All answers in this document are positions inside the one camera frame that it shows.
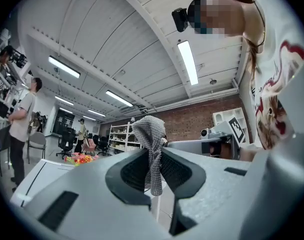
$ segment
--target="black office chair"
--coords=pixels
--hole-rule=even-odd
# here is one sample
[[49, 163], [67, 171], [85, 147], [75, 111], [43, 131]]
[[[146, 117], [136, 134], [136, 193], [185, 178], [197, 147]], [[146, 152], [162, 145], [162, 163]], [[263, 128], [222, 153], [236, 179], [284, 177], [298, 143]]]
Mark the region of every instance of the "black office chair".
[[60, 153], [56, 153], [56, 156], [62, 155], [62, 159], [64, 159], [64, 156], [71, 156], [71, 152], [69, 151], [73, 148], [73, 141], [75, 136], [76, 134], [70, 129], [63, 131], [61, 142], [60, 138], [58, 138], [58, 146], [62, 149], [62, 151]]
[[99, 136], [98, 135], [93, 135], [93, 138], [92, 138], [94, 144], [96, 145], [95, 149], [98, 148], [98, 145], [99, 145]]
[[99, 154], [102, 154], [103, 156], [105, 155], [109, 155], [108, 154], [108, 150], [109, 150], [109, 142], [108, 142], [108, 138], [107, 137], [101, 137], [100, 139], [100, 142], [98, 144], [98, 149], [99, 150], [102, 150], [100, 151], [99, 153], [97, 153], [98, 155]]

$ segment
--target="fluorescent light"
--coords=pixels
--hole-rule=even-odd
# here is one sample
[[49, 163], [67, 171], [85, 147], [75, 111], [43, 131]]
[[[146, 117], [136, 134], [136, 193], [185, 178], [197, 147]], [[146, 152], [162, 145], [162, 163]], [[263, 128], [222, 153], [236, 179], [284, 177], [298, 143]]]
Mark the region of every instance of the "fluorescent light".
[[87, 111], [89, 111], [89, 112], [91, 112], [91, 113], [93, 113], [93, 114], [97, 114], [97, 115], [99, 115], [99, 116], [101, 116], [101, 117], [106, 117], [104, 114], [100, 114], [100, 113], [98, 113], [98, 112], [95, 112], [95, 111], [92, 111], [92, 110], [90, 110], [90, 109], [88, 109]]
[[118, 100], [119, 102], [124, 103], [125, 105], [127, 105], [129, 107], [133, 107], [133, 105], [130, 102], [127, 102], [125, 99], [122, 99], [121, 97], [119, 97], [118, 95], [114, 94], [113, 92], [110, 92], [109, 90], [106, 91], [106, 94], [110, 95], [114, 99]]
[[65, 99], [62, 99], [62, 98], [60, 98], [60, 97], [58, 97], [58, 96], [55, 96], [55, 98], [56, 98], [57, 100], [61, 101], [61, 102], [65, 102], [65, 103], [67, 103], [67, 104], [73, 106], [73, 103], [71, 103], [71, 102], [69, 102], [69, 101], [67, 101], [67, 100], [65, 100]]
[[73, 114], [71, 111], [68, 111], [68, 110], [66, 110], [66, 109], [64, 109], [64, 108], [62, 108], [62, 107], [60, 107], [60, 110], [63, 110], [63, 111], [68, 112], [68, 113], [70, 113], [70, 114]]
[[90, 120], [93, 120], [93, 121], [96, 121], [95, 119], [93, 119], [93, 118], [91, 118], [91, 117], [87, 117], [87, 116], [83, 116], [84, 118], [86, 118], [86, 119], [90, 119]]
[[50, 56], [48, 57], [48, 62], [52, 63], [54, 66], [57, 66], [58, 68], [62, 69], [63, 71], [69, 73], [70, 75], [79, 78], [80, 73], [75, 71], [74, 69], [70, 68], [69, 66], [65, 65], [64, 63], [58, 61], [56, 58]]
[[196, 64], [194, 63], [191, 47], [189, 41], [181, 42], [177, 45], [183, 58], [188, 77], [190, 78], [191, 85], [199, 83]]

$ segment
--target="towel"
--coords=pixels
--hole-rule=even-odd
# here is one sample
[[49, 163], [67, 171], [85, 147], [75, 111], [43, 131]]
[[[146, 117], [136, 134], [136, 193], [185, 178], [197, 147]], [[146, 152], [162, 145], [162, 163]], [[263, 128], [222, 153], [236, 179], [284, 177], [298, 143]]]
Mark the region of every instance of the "towel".
[[154, 116], [147, 115], [132, 124], [135, 137], [148, 150], [149, 171], [145, 177], [145, 188], [150, 188], [153, 196], [162, 195], [161, 180], [161, 146], [166, 134], [164, 122]]

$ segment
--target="brick wall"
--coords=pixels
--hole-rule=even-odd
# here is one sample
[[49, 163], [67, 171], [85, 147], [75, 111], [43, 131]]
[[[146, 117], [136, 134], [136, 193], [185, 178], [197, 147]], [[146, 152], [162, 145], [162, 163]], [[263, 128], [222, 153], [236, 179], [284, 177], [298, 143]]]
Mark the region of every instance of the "brick wall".
[[[240, 107], [243, 109], [250, 142], [252, 143], [248, 116], [239, 95], [209, 100], [202, 103], [157, 112], [151, 115], [164, 121], [168, 141], [188, 141], [199, 139], [202, 129], [212, 128], [214, 126], [212, 118], [213, 113]], [[142, 117], [137, 116], [135, 117], [135, 120], [138, 121], [140, 118]], [[106, 131], [110, 130], [111, 125], [125, 125], [128, 121], [129, 119], [102, 124], [100, 127], [100, 135], [105, 136]]]

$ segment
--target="cable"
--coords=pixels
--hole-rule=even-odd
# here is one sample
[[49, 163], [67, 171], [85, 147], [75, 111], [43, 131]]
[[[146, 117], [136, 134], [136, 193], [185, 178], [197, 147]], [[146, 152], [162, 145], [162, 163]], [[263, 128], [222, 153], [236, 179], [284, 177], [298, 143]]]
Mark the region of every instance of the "cable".
[[160, 210], [161, 210], [162, 212], [166, 213], [166, 214], [172, 219], [172, 214], [173, 214], [173, 212], [172, 212], [172, 213], [167, 213], [166, 211], [162, 210], [161, 208], [160, 208]]

